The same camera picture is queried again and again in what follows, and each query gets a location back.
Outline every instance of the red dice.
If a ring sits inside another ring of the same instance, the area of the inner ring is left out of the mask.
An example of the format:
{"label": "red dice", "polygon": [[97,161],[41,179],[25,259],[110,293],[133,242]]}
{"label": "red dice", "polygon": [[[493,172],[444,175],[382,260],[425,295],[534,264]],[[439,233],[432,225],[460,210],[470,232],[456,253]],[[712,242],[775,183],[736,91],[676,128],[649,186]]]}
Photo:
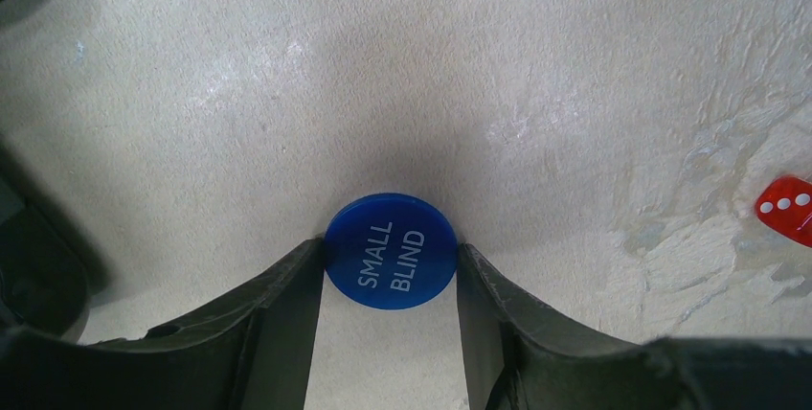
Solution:
{"label": "red dice", "polygon": [[787,175],[756,201],[756,216],[787,238],[812,247],[812,184]]}

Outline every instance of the blue disc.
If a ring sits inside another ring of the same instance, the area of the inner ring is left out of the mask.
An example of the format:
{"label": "blue disc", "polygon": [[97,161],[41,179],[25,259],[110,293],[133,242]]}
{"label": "blue disc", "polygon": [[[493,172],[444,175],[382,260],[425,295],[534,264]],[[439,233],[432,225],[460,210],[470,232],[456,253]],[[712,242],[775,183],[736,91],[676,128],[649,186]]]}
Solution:
{"label": "blue disc", "polygon": [[457,270],[457,238],[448,220],[406,194],[373,194],[351,203],[327,227],[325,246],[335,286],[372,308],[425,303]]}

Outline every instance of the black object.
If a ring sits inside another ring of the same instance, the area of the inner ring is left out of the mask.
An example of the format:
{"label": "black object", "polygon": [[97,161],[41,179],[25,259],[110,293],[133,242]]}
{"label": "black object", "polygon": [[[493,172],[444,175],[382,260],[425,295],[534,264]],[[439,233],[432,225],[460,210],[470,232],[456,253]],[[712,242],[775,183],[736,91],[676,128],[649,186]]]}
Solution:
{"label": "black object", "polygon": [[[0,408],[301,409],[322,258],[306,241],[141,340],[82,347],[0,330]],[[457,290],[471,410],[812,408],[809,341],[636,346],[545,305],[467,244]]]}
{"label": "black object", "polygon": [[48,221],[0,179],[0,327],[77,340],[87,320],[84,267]]}

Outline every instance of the round blue token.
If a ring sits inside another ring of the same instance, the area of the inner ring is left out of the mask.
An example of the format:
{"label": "round blue token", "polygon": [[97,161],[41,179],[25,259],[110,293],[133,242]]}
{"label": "round blue token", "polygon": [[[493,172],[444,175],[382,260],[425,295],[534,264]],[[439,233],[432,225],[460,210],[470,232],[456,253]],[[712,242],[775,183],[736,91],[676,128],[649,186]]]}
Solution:
{"label": "round blue token", "polygon": [[362,197],[325,233],[327,274],[352,300],[372,308],[416,307],[451,282],[457,239],[444,216],[406,194]]}

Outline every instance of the blue poker button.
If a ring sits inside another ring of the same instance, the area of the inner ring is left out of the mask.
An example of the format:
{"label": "blue poker button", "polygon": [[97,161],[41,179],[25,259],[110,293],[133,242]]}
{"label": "blue poker button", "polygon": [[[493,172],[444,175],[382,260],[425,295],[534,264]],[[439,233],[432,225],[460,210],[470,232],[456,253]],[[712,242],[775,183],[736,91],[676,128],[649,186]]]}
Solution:
{"label": "blue poker button", "polygon": [[457,239],[444,216],[406,194],[362,197],[325,233],[327,275],[372,308],[405,309],[436,297],[457,270]]}

